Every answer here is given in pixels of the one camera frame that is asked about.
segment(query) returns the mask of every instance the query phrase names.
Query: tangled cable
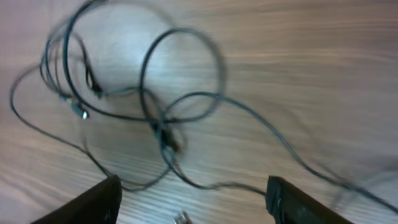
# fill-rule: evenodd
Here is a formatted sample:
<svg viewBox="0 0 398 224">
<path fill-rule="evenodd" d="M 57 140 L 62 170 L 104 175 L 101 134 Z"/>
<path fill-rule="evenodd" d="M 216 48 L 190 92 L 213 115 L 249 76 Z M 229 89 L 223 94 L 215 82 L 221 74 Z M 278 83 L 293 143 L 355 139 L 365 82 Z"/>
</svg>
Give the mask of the tangled cable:
<svg viewBox="0 0 398 224">
<path fill-rule="evenodd" d="M 257 194 L 260 194 L 262 196 L 266 196 L 266 192 L 258 189 L 256 187 L 246 185 L 246 184 L 241 184 L 237 182 L 219 182 L 211 185 L 201 185 L 198 183 L 195 183 L 194 181 L 190 180 L 188 177 L 186 177 L 179 169 L 176 168 L 175 166 L 175 158 L 176 158 L 176 153 L 178 151 L 176 150 L 176 143 L 173 139 L 172 132 L 170 130 L 170 125 L 169 124 L 175 124 L 175 123 L 186 123 L 186 122 L 193 122 L 193 121 L 198 121 L 200 119 L 203 119 L 207 116 L 209 116 L 218 104 L 223 101 L 225 103 L 229 103 L 241 110 L 246 111 L 247 113 L 251 114 L 254 118 L 256 118 L 260 123 L 262 123 L 268 130 L 270 130 L 275 137 L 282 143 L 282 145 L 288 150 L 290 155 L 300 164 L 305 170 L 309 171 L 311 174 L 317 176 L 321 180 L 324 180 L 332 185 L 340 186 L 346 190 L 350 190 L 356 193 L 361 194 L 363 197 L 366 197 L 386 208 L 389 210 L 393 211 L 394 213 L 398 214 L 398 208 L 394 207 L 393 205 L 387 203 L 385 200 L 375 196 L 368 190 L 357 186 L 355 184 L 349 183 L 349 182 L 343 182 L 340 179 L 334 179 L 331 178 L 325 174 L 320 173 L 319 171 L 311 168 L 301 157 L 295 152 L 294 148 L 289 144 L 289 142 L 286 140 L 283 135 L 276 130 L 273 125 L 270 124 L 265 118 L 263 118 L 260 114 L 255 112 L 254 110 L 250 109 L 249 107 L 245 106 L 242 103 L 239 103 L 231 98 L 228 98 L 227 96 L 224 95 L 224 81 L 225 81 L 225 76 L 226 76 L 226 70 L 224 67 L 223 59 L 221 54 L 219 53 L 216 45 L 204 34 L 195 31 L 193 29 L 188 29 L 188 28 L 173 28 L 170 29 L 153 41 L 151 46 L 149 47 L 148 51 L 146 52 L 144 56 L 144 60 L 142 63 L 141 71 L 140 71 L 140 76 L 139 76 L 139 84 L 138 86 L 131 86 L 128 88 L 124 88 L 122 90 L 115 90 L 115 91 L 103 91 L 99 83 L 96 81 L 95 76 L 93 74 L 93 69 L 90 64 L 90 60 L 88 58 L 87 51 L 85 49 L 85 46 L 83 44 L 82 39 L 75 33 L 73 33 L 73 26 L 77 22 L 77 20 L 86 12 L 90 11 L 91 9 L 94 9 L 108 0 L 91 0 L 87 1 L 84 3 L 76 13 L 74 13 L 71 17 L 69 17 L 67 20 L 56 26 L 49 34 L 49 38 L 46 42 L 45 45 L 45 50 L 43 53 L 43 57 L 41 59 L 41 62 L 39 65 L 36 65 L 30 69 L 28 69 L 25 73 L 20 75 L 15 82 L 12 84 L 11 89 L 10 89 L 10 107 L 11 110 L 14 112 L 14 114 L 28 127 L 50 137 L 55 140 L 58 140 L 64 144 L 67 144 L 71 147 L 74 147 L 75 149 L 78 149 L 82 153 L 86 154 L 93 162 L 94 164 L 107 176 L 111 175 L 112 173 L 107 170 L 104 166 L 102 166 L 94 157 L 93 155 L 87 150 L 85 147 L 80 147 L 74 143 L 68 142 L 54 134 L 51 134 L 49 132 L 44 131 L 43 129 L 38 128 L 37 126 L 33 125 L 32 123 L 28 122 L 25 118 L 23 118 L 19 112 L 16 110 L 14 106 L 14 95 L 17 90 L 17 87 L 19 86 L 20 82 L 27 77 L 28 75 L 32 74 L 33 71 L 36 69 L 40 70 L 40 75 L 46 84 L 46 86 L 54 93 L 58 94 L 59 97 L 70 103 L 72 106 L 72 109 L 83 119 L 87 119 L 89 117 L 88 111 L 85 108 L 88 108 L 92 111 L 95 111 L 97 113 L 100 113 L 105 116 L 109 116 L 112 118 L 117 118 L 117 119 L 124 119 L 124 120 L 129 120 L 129 121 L 138 121 L 138 122 L 145 122 L 147 123 L 151 129 L 154 132 L 154 136 L 159 142 L 159 151 L 160 154 L 166 163 L 167 167 L 164 171 L 162 171 L 154 180 L 148 181 L 146 183 L 136 183 L 131 180 L 126 180 L 126 179 L 121 179 L 124 184 L 128 185 L 136 185 L 138 187 L 135 188 L 130 188 L 126 187 L 123 185 L 123 189 L 130 191 L 130 192 L 137 192 L 140 190 L 145 190 L 148 187 L 153 186 L 154 184 L 158 183 L 165 175 L 169 173 L 171 170 L 178 178 L 180 178 L 182 181 L 185 183 L 191 185 L 192 187 L 202 189 L 202 190 L 216 190 L 216 189 L 221 189 L 225 187 L 229 188 L 236 188 L 236 189 L 242 189 L 242 190 L 248 190 Z M 177 33 L 183 33 L 183 34 L 190 34 L 193 35 L 194 37 L 198 38 L 201 40 L 205 46 L 208 48 L 208 50 L 211 52 L 215 62 L 216 62 L 216 67 L 217 67 L 217 76 L 218 76 L 218 88 L 216 93 L 210 93 L 210 92 L 205 92 L 205 91 L 196 91 L 196 92 L 191 92 L 186 95 L 181 96 L 180 98 L 177 98 L 174 100 L 172 103 L 167 105 L 164 109 L 160 107 L 160 105 L 157 102 L 156 96 L 151 92 L 150 90 L 145 88 L 145 75 L 147 71 L 147 66 L 150 61 L 151 55 L 154 53 L 156 47 L 161 43 L 162 40 L 164 40 L 166 37 L 177 34 Z M 70 55 L 68 48 L 69 48 L 69 43 L 70 43 L 70 38 L 73 37 L 74 39 L 77 40 L 78 45 L 81 48 L 82 51 L 82 57 L 75 56 L 75 55 Z M 66 91 L 62 90 L 59 81 L 58 81 L 58 74 L 56 72 L 55 74 L 55 79 L 53 74 L 50 72 L 50 63 L 54 62 L 55 66 L 57 64 L 57 60 L 59 58 L 56 57 L 51 57 L 50 53 L 54 50 L 57 49 L 57 45 L 63 41 L 62 45 L 62 62 L 63 62 L 63 71 L 65 74 L 66 81 L 68 83 L 68 86 L 71 89 L 71 93 L 67 93 Z M 85 75 L 86 75 L 86 84 L 87 86 L 92 90 L 92 92 L 98 97 L 104 97 L 104 96 L 110 96 L 114 94 L 123 94 L 123 93 L 128 93 L 130 91 L 137 91 L 139 94 L 139 101 L 141 104 L 141 109 L 144 113 L 143 118 L 137 118 L 137 117 L 131 117 L 131 116 L 125 116 L 125 115 L 120 115 L 120 114 L 114 114 L 110 112 L 103 111 L 99 108 L 96 108 L 95 106 L 91 105 L 89 102 L 87 102 L 77 91 L 75 84 L 73 83 L 73 80 L 71 78 L 71 73 L 69 69 L 69 59 L 72 58 L 74 60 L 77 60 L 81 62 L 85 66 Z M 147 108 L 147 99 L 145 98 L 145 94 L 149 96 L 149 98 L 154 102 L 156 111 L 157 111 L 157 119 L 155 119 L 155 116 L 150 113 L 150 111 Z M 186 100 L 188 98 L 194 97 L 194 96 L 205 96 L 213 99 L 213 102 L 211 105 L 205 110 L 204 113 L 198 115 L 198 116 L 193 116 L 193 117 L 188 117 L 188 118 L 169 118 L 169 114 L 171 110 L 179 104 L 181 101 Z"/>
</svg>

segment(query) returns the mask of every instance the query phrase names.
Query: black cable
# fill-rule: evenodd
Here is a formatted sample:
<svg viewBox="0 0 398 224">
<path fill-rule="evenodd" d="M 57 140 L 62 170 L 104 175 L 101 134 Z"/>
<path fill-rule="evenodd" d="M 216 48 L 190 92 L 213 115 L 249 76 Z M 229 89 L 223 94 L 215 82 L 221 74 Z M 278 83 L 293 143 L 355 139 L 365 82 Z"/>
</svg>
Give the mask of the black cable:
<svg viewBox="0 0 398 224">
<path fill-rule="evenodd" d="M 138 91 L 141 108 L 144 113 L 143 118 L 130 117 L 130 116 L 125 116 L 125 115 L 120 115 L 120 114 L 112 114 L 112 113 L 103 111 L 101 109 L 98 109 L 98 108 L 94 107 L 93 105 L 91 105 L 90 103 L 88 103 L 79 94 L 79 92 L 76 90 L 76 88 L 74 86 L 74 83 L 72 82 L 70 70 L 69 70 L 69 66 L 68 66 L 68 61 L 69 61 L 68 45 L 69 45 L 69 40 L 70 40 L 70 37 L 72 34 L 73 26 L 76 23 L 76 21 L 78 20 L 78 18 L 80 16 L 82 16 L 85 12 L 89 11 L 92 8 L 95 8 L 96 6 L 99 6 L 103 2 L 106 2 L 106 0 L 92 0 L 92 1 L 88 1 L 88 2 L 84 3 L 82 5 L 82 7 L 80 7 L 74 15 L 72 15 L 70 18 L 68 18 L 67 20 L 62 22 L 58 27 L 53 29 L 49 35 L 49 40 L 46 43 L 44 56 L 42 57 L 41 63 L 38 66 L 28 70 L 26 73 L 23 73 L 11 86 L 11 90 L 10 90 L 11 110 L 28 127 L 48 136 L 50 138 L 56 139 L 62 143 L 68 144 L 69 146 L 78 149 L 82 153 L 86 154 L 96 164 L 96 166 L 102 172 L 104 172 L 104 174 L 110 175 L 110 171 L 108 171 L 105 167 L 103 167 L 91 155 L 91 153 L 88 150 L 83 149 L 82 147 L 77 146 L 76 144 L 70 143 L 58 136 L 55 136 L 51 133 L 48 133 L 48 132 L 34 126 L 33 124 L 29 123 L 26 119 L 24 119 L 15 109 L 14 95 L 15 95 L 18 85 L 20 84 L 20 82 L 23 78 L 25 78 L 26 76 L 31 74 L 36 68 L 40 68 L 40 74 L 42 76 L 42 79 L 49 89 L 51 89 L 52 91 L 54 91 L 58 94 L 66 94 L 64 92 L 61 92 L 60 86 L 57 86 L 57 84 L 53 81 L 52 74 L 50 73 L 50 70 L 47 69 L 49 67 L 49 63 L 51 61 L 50 59 L 48 59 L 49 49 L 51 48 L 53 43 L 60 41 L 60 39 L 62 37 L 63 38 L 63 48 L 62 48 L 62 50 L 63 50 L 63 52 L 62 52 L 63 69 L 64 69 L 64 73 L 65 73 L 65 78 L 68 82 L 68 85 L 69 85 L 71 91 L 72 91 L 70 93 L 70 95 L 75 97 L 83 106 L 85 106 L 97 113 L 100 113 L 102 115 L 109 116 L 112 118 L 125 119 L 125 120 L 129 120 L 129 121 L 147 122 L 151 126 L 151 128 L 154 130 L 154 134 L 159 142 L 160 154 L 161 154 L 164 162 L 167 165 L 167 169 L 165 171 L 163 171 L 163 173 L 161 173 L 156 179 L 154 179 L 146 184 L 141 185 L 142 186 L 141 188 L 129 189 L 127 187 L 124 187 L 125 190 L 132 190 L 132 191 L 145 190 L 146 188 L 156 184 L 161 178 L 163 178 L 167 174 L 167 172 L 169 170 L 171 170 L 182 181 L 184 181 L 185 183 L 191 185 L 192 187 L 198 188 L 198 189 L 217 190 L 217 189 L 228 187 L 228 188 L 248 190 L 248 191 L 260 194 L 262 196 L 266 196 L 266 193 L 263 190 L 252 187 L 250 185 L 241 184 L 241 183 L 237 183 L 237 182 L 219 182 L 219 183 L 215 183 L 215 184 L 211 184 L 211 185 L 200 185 L 200 184 L 197 184 L 194 181 L 190 180 L 183 173 L 181 173 L 180 170 L 177 170 L 177 168 L 175 167 L 175 158 L 176 158 L 177 152 L 170 150 L 170 145 L 167 142 L 170 139 L 169 124 L 170 123 L 183 123 L 183 122 L 199 121 L 199 120 L 209 116 L 212 112 L 214 112 L 218 103 L 223 101 L 225 103 L 229 103 L 241 110 L 248 112 L 254 118 L 256 118 L 259 122 L 261 122 L 282 143 L 282 145 L 286 148 L 286 150 L 288 150 L 288 152 L 293 157 L 293 159 L 295 159 L 299 165 L 301 165 L 305 170 L 309 171 L 311 174 L 317 176 L 321 180 L 324 180 L 332 185 L 337 185 L 339 187 L 342 187 L 343 189 L 357 192 L 357 193 L 361 194 L 363 197 L 366 197 L 366 198 L 388 208 L 389 210 L 393 211 L 394 213 L 398 214 L 398 208 L 387 203 L 385 200 L 375 196 L 374 194 L 367 191 L 366 189 L 364 189 L 360 186 L 348 183 L 348 182 L 343 182 L 342 180 L 332 179 L 331 177 L 328 177 L 328 176 L 316 171 L 315 169 L 312 169 L 305 161 L 303 161 L 301 159 L 301 157 L 295 152 L 294 148 L 289 144 L 289 142 L 285 139 L 285 137 L 283 137 L 283 135 L 280 132 L 278 132 L 278 130 L 276 130 L 276 128 L 273 127 L 273 125 L 271 125 L 270 122 L 268 122 L 265 118 L 263 118 L 261 115 L 259 115 L 257 112 L 250 109 L 249 107 L 247 107 L 231 98 L 228 98 L 227 96 L 224 96 L 223 93 L 224 93 L 224 81 L 225 81 L 225 76 L 226 76 L 226 70 L 224 67 L 224 62 L 222 60 L 222 56 L 219 53 L 218 49 L 216 48 L 216 45 L 213 44 L 212 41 L 207 36 L 203 35 L 202 33 L 198 32 L 198 31 L 188 29 L 188 28 L 174 28 L 174 29 L 170 29 L 170 30 L 164 32 L 163 34 L 158 36 L 158 38 L 155 39 L 155 41 L 151 44 L 147 53 L 145 54 L 145 57 L 144 57 L 144 60 L 142 63 L 142 67 L 141 67 L 141 71 L 140 71 L 138 86 L 131 86 L 131 87 L 127 87 L 127 88 L 124 88 L 121 90 L 114 90 L 114 91 L 109 91 L 109 92 L 102 91 L 101 96 L 109 96 L 109 95 L 113 95 L 113 94 L 118 95 L 118 94 L 125 94 L 125 93 L 129 93 L 129 92 Z M 145 79 L 146 70 L 147 70 L 147 66 L 148 66 L 150 57 L 151 57 L 152 53 L 154 52 L 154 50 L 156 49 L 156 47 L 158 46 L 158 44 L 166 37 L 168 37 L 172 34 L 177 34 L 177 33 L 194 35 L 195 37 L 199 38 L 208 47 L 208 49 L 210 50 L 210 52 L 212 53 L 212 55 L 216 61 L 216 65 L 217 65 L 217 69 L 218 69 L 219 84 L 218 84 L 218 89 L 217 89 L 216 93 L 210 93 L 210 92 L 204 92 L 204 91 L 188 93 L 186 95 L 181 96 L 180 98 L 177 98 L 171 104 L 167 105 L 164 110 L 162 110 L 160 105 L 158 103 L 156 103 L 155 95 L 151 91 L 149 91 L 148 89 L 146 89 L 144 87 L 144 79 Z M 92 82 L 96 82 L 95 77 L 93 75 L 92 67 L 89 63 L 89 60 L 88 60 L 88 57 L 87 57 L 87 54 L 86 54 L 86 51 L 84 48 L 84 45 L 79 40 L 78 40 L 78 42 L 81 45 L 80 47 L 83 51 L 82 62 L 86 67 L 86 78 L 90 77 Z M 46 67 L 46 76 L 44 75 L 44 73 L 42 71 L 43 66 Z M 86 82 L 86 84 L 88 85 L 89 88 L 92 89 L 92 86 L 89 85 L 89 82 Z M 144 97 L 145 94 L 148 94 L 150 96 L 150 99 L 154 102 L 156 110 L 157 110 L 157 116 L 159 117 L 158 119 L 155 119 L 153 117 L 153 115 L 150 113 L 150 111 L 147 109 L 147 102 L 146 102 L 147 99 Z M 180 103 L 183 100 L 186 100 L 186 99 L 194 97 L 194 96 L 205 96 L 205 97 L 212 98 L 214 100 L 213 100 L 212 104 L 209 106 L 209 108 L 203 114 L 200 114 L 198 116 L 194 116 L 191 118 L 182 118 L 182 119 L 177 119 L 177 118 L 169 119 L 167 117 L 167 115 L 171 112 L 172 108 L 174 108 L 175 105 L 177 105 L 178 103 Z M 128 180 L 123 180 L 123 181 L 125 183 L 135 184 L 134 182 L 131 182 Z"/>
</svg>

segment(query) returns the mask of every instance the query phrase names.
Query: wooden table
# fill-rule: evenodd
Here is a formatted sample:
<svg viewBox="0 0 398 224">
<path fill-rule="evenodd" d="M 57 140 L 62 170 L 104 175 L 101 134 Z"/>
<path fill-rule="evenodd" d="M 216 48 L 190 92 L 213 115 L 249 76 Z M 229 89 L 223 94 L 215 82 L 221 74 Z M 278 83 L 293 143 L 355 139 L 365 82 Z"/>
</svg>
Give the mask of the wooden table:
<svg viewBox="0 0 398 224">
<path fill-rule="evenodd" d="M 24 126 L 8 102 L 13 80 L 39 62 L 50 28 L 81 3 L 0 1 L 0 223 L 31 222 L 104 179 L 82 153 Z M 228 96 L 269 119 L 313 166 L 398 206 L 397 11 L 391 0 L 125 0 L 87 14 L 75 30 L 106 89 L 135 85 L 144 53 L 166 29 L 203 31 L 225 56 Z M 73 75 L 78 82 L 82 67 Z M 215 86 L 214 63 L 192 37 L 167 39 L 150 63 L 147 87 L 166 103 Z M 85 85 L 80 90 L 104 110 L 142 115 L 136 95 L 97 100 Z M 207 103 L 187 101 L 175 114 L 195 114 Z M 21 84 L 16 106 L 71 142 L 86 138 L 121 177 L 148 180 L 164 167 L 147 124 L 95 113 L 82 121 L 38 72 Z M 187 148 L 180 166 L 200 183 L 233 180 L 265 190 L 268 175 L 279 175 L 353 222 L 398 222 L 392 212 L 303 170 L 268 130 L 232 106 L 180 128 Z M 181 210 L 194 223 L 274 222 L 264 198 L 204 192 L 170 174 L 145 192 L 125 192 L 119 223 L 171 223 Z"/>
</svg>

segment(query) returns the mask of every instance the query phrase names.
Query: wire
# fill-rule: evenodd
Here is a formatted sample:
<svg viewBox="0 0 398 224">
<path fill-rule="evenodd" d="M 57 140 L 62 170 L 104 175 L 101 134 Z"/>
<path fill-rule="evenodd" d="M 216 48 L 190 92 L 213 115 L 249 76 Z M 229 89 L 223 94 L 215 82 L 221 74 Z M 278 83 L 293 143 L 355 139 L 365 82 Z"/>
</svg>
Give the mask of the wire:
<svg viewBox="0 0 398 224">
<path fill-rule="evenodd" d="M 202 34 L 199 31 L 196 31 L 193 29 L 188 29 L 188 28 L 173 28 L 173 29 L 170 29 L 170 30 L 164 32 L 163 34 L 159 35 L 158 38 L 156 38 L 155 41 L 153 41 L 153 43 L 150 45 L 148 51 L 146 52 L 146 54 L 144 56 L 141 71 L 140 71 L 138 86 L 129 86 L 127 88 L 123 88 L 120 90 L 112 90 L 112 91 L 103 91 L 101 88 L 99 88 L 99 91 L 94 90 L 93 87 L 95 85 L 97 85 L 99 87 L 99 85 L 98 85 L 97 81 L 95 80 L 95 76 L 93 75 L 93 69 L 92 69 L 92 66 L 90 65 L 90 60 L 88 59 L 88 54 L 84 47 L 84 43 L 83 43 L 82 39 L 79 38 L 78 35 L 75 35 L 73 33 L 73 26 L 75 25 L 77 20 L 82 15 L 84 15 L 84 13 L 100 6 L 102 3 L 105 3 L 106 1 L 107 0 L 87 1 L 77 10 L 76 13 L 74 13 L 72 16 L 70 16 L 65 21 L 61 22 L 55 28 L 53 28 L 49 34 L 49 39 L 46 42 L 44 54 L 43 54 L 43 57 L 42 57 L 39 65 L 32 67 L 31 69 L 28 69 L 28 71 L 26 71 L 21 76 L 19 76 L 15 80 L 13 85 L 11 86 L 11 89 L 10 89 L 11 110 L 28 127 L 48 136 L 50 138 L 53 138 L 53 139 L 60 141 L 64 144 L 74 147 L 75 149 L 78 149 L 82 153 L 86 154 L 105 175 L 109 176 L 112 174 L 112 173 L 110 173 L 109 170 L 107 170 L 107 168 L 103 167 L 92 156 L 92 154 L 89 152 L 89 150 L 87 150 L 86 144 L 85 144 L 86 142 L 84 142 L 85 148 L 83 148 L 74 143 L 68 142 L 58 136 L 48 133 L 48 132 L 44 131 L 43 129 L 40 129 L 37 126 L 33 125 L 32 123 L 28 122 L 16 110 L 16 108 L 14 106 L 14 95 L 17 90 L 17 87 L 19 86 L 22 79 L 24 79 L 28 75 L 32 74 L 35 69 L 39 68 L 40 75 L 41 75 L 44 83 L 52 92 L 55 92 L 59 95 L 63 95 L 63 96 L 67 96 L 67 97 L 74 97 L 78 100 L 79 104 L 81 104 L 84 107 L 87 107 L 97 113 L 100 113 L 102 115 L 109 116 L 112 118 L 117 118 L 117 119 L 129 120 L 129 121 L 145 122 L 145 123 L 148 123 L 149 126 L 152 128 L 152 130 L 154 131 L 154 136 L 156 137 L 156 139 L 159 142 L 160 155 L 162 156 L 164 162 L 166 163 L 167 168 L 163 172 L 161 172 L 154 180 L 149 181 L 147 183 L 143 183 L 143 184 L 136 183 L 136 182 L 133 182 L 130 180 L 122 179 L 122 181 L 126 184 L 138 186 L 138 188 L 129 188 L 129 187 L 125 187 L 123 185 L 124 190 L 133 191 L 133 192 L 139 191 L 139 190 L 145 190 L 148 187 L 151 187 L 154 184 L 158 183 L 171 170 L 179 179 L 181 179 L 188 185 L 191 185 L 192 187 L 195 187 L 198 189 L 218 190 L 218 189 L 222 189 L 222 188 L 235 188 L 235 189 L 241 189 L 241 190 L 248 190 L 250 192 L 254 192 L 254 193 L 257 193 L 257 194 L 265 197 L 266 196 L 265 191 L 258 189 L 256 187 L 238 183 L 238 182 L 218 182 L 218 183 L 210 184 L 210 185 L 198 184 L 198 183 L 190 180 L 188 177 L 186 177 L 176 167 L 175 161 L 176 161 L 176 156 L 177 156 L 178 151 L 175 150 L 174 148 L 172 148 L 173 145 L 169 142 L 172 139 L 172 132 L 171 132 L 169 124 L 193 122 L 193 121 L 199 121 L 203 118 L 206 118 L 207 116 L 212 114 L 212 112 L 215 111 L 216 107 L 222 101 L 222 102 L 231 104 L 231 105 L 249 113 L 255 119 L 257 119 L 260 123 L 262 123 L 281 142 L 281 144 L 290 153 L 292 158 L 300 166 L 302 166 L 305 170 L 309 171 L 309 173 L 317 176 L 321 180 L 328 182 L 329 184 L 342 187 L 343 189 L 346 189 L 346 190 L 357 192 L 360 195 L 362 195 L 363 197 L 366 197 L 366 198 L 372 200 L 373 202 L 376 202 L 376 203 L 388 208 L 389 210 L 393 211 L 394 213 L 398 214 L 398 208 L 389 204 L 385 200 L 377 197 L 376 195 L 372 194 L 368 190 L 366 190 L 360 186 L 354 185 L 352 183 L 345 182 L 340 179 L 331 178 L 331 177 L 326 176 L 326 175 L 320 173 L 319 171 L 311 168 L 303 159 L 301 159 L 301 157 L 295 152 L 294 148 L 289 144 L 289 142 L 286 140 L 286 138 L 275 127 L 273 127 L 273 125 L 271 125 L 270 122 L 268 122 L 264 117 L 262 117 L 260 114 L 258 114 L 254 110 L 250 109 L 249 107 L 245 106 L 244 104 L 239 103 L 239 102 L 225 96 L 224 88 L 225 88 L 225 80 L 226 80 L 226 69 L 225 69 L 223 58 L 220 54 L 220 51 L 217 49 L 216 45 L 211 41 L 211 39 L 209 39 L 206 35 Z M 172 103 L 167 105 L 164 109 L 162 109 L 159 102 L 157 101 L 156 96 L 153 94 L 153 92 L 151 92 L 150 90 L 145 88 L 145 76 L 146 76 L 147 66 L 149 64 L 151 55 L 154 53 L 156 47 L 166 37 L 168 37 L 170 35 L 174 35 L 174 34 L 190 34 L 190 35 L 193 35 L 194 37 L 197 37 L 199 40 L 201 40 L 205 44 L 205 46 L 211 52 L 211 54 L 216 62 L 216 67 L 217 67 L 217 71 L 218 71 L 218 73 L 217 73 L 218 86 L 217 86 L 215 93 L 210 93 L 210 92 L 205 92 L 205 91 L 191 92 L 191 93 L 181 96 L 180 98 L 177 98 L 175 101 L 173 101 Z M 87 102 L 79 94 L 79 92 L 77 91 L 77 89 L 75 87 L 75 84 L 72 81 L 69 64 L 68 64 L 69 60 L 71 58 L 71 55 L 68 53 L 70 37 L 73 37 L 78 41 L 78 44 L 82 50 L 83 56 L 82 56 L 82 58 L 80 58 L 80 60 L 86 67 L 86 84 L 87 84 L 88 88 L 91 88 L 91 90 L 93 90 L 93 92 L 98 97 L 124 95 L 127 93 L 138 92 L 141 109 L 142 109 L 142 112 L 144 113 L 143 118 L 125 116 L 125 115 L 121 115 L 121 114 L 113 114 L 113 113 L 110 113 L 107 111 L 103 111 L 103 110 L 93 106 L 89 102 Z M 53 62 L 53 59 L 49 58 L 50 49 L 53 47 L 54 44 L 59 43 L 62 39 L 63 39 L 63 46 L 62 46 L 63 71 L 64 71 L 65 78 L 67 80 L 68 86 L 70 87 L 71 93 L 66 93 L 61 90 L 61 87 L 59 86 L 59 84 L 57 84 L 54 81 L 53 75 L 51 74 L 50 69 L 49 69 L 49 63 Z M 152 100 L 153 104 L 155 105 L 156 115 L 157 115 L 158 119 L 154 118 L 154 115 L 151 114 L 150 111 L 148 110 L 147 98 L 145 98 L 145 94 L 150 96 L 149 99 Z M 199 114 L 197 116 L 188 117 L 188 118 L 168 118 L 168 116 L 170 115 L 170 112 L 176 105 L 178 105 L 181 101 L 189 99 L 194 96 L 205 96 L 205 97 L 213 99 L 213 102 L 202 114 Z"/>
</svg>

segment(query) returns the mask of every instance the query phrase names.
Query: metal connector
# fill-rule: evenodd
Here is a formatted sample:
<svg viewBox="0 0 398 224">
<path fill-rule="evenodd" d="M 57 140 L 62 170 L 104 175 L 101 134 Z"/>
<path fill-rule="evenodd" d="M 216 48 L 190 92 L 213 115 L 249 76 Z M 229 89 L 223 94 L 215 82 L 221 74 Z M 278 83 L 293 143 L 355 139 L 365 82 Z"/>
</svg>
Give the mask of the metal connector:
<svg viewBox="0 0 398 224">
<path fill-rule="evenodd" d="M 188 218 L 186 212 L 179 213 L 174 218 L 174 224 L 192 224 L 191 219 Z"/>
<path fill-rule="evenodd" d="M 68 103 L 68 104 L 72 107 L 72 110 L 73 110 L 79 117 L 81 117 L 82 119 L 87 119 L 87 118 L 90 117 L 89 114 L 88 114 L 88 112 L 87 112 L 87 110 L 85 110 L 85 109 L 82 107 L 80 101 L 78 101 L 76 98 L 74 98 L 74 97 L 72 97 L 72 96 L 68 96 L 68 97 L 66 97 L 66 96 L 60 96 L 60 98 L 61 98 L 64 102 Z"/>
</svg>

